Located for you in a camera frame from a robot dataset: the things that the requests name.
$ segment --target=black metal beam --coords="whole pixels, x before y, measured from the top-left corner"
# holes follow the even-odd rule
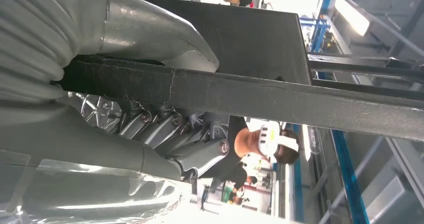
[[[314,79],[312,81],[312,85],[326,88],[335,88],[346,91],[354,91],[361,93],[369,93],[375,95],[384,95],[393,98],[406,98],[411,100],[422,100],[424,101],[424,93],[423,92],[415,92],[409,90],[400,90],[400,89],[391,89],[391,88],[380,88],[368,85],[359,85],[352,83],[342,83],[335,82],[330,80],[318,80]]]
[[[106,58],[76,59],[65,90],[424,141],[424,102]]]
[[[344,64],[336,62],[326,62],[321,60],[309,60],[310,69],[324,72],[343,71],[355,74],[366,74],[382,76],[387,78],[402,79],[411,82],[424,83],[424,72],[411,71],[400,68],[374,67],[358,64]]]
[[[409,38],[418,20],[423,15],[423,13],[424,13],[424,0],[419,0],[415,5],[415,9],[412,11],[411,15],[408,17],[408,20],[402,26],[402,29],[400,32],[403,36],[405,36],[406,38]],[[389,51],[390,56],[398,56],[403,47],[404,47],[404,43],[400,40],[397,40],[396,43],[394,43],[394,45],[391,47]]]

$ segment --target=plastic wrap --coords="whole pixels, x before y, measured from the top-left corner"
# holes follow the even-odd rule
[[[0,224],[143,223],[191,195],[187,183],[140,172],[55,160],[30,167],[25,155],[0,155]]]

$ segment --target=bolt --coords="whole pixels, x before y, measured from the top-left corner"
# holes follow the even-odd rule
[[[221,155],[226,155],[229,150],[230,150],[230,146],[228,144],[228,141],[227,140],[222,140],[219,143],[219,152],[221,153]]]
[[[173,117],[172,117],[172,124],[173,125],[175,125],[175,126],[178,126],[178,125],[180,125],[181,124],[181,121],[182,121],[183,119],[182,119],[182,117],[181,117],[181,115],[179,115],[179,114],[175,114]]]
[[[144,123],[147,123],[150,121],[150,115],[148,113],[143,113],[141,115],[141,121]]]

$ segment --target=ceiling light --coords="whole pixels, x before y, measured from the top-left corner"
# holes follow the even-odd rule
[[[335,0],[335,8],[352,25],[352,28],[361,36],[368,30],[370,22],[356,8],[346,0]]]
[[[302,137],[303,137],[303,148],[305,151],[305,158],[306,158],[306,161],[309,161],[309,158],[311,158],[311,142],[309,140],[308,126],[305,124],[302,125]]]

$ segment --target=white vr headset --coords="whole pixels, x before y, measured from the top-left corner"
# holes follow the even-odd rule
[[[277,160],[274,154],[277,152],[279,145],[291,148],[296,152],[299,151],[299,145],[295,138],[289,138],[280,135],[280,127],[277,123],[268,122],[260,128],[257,146],[259,151],[269,158],[271,163],[276,163]]]

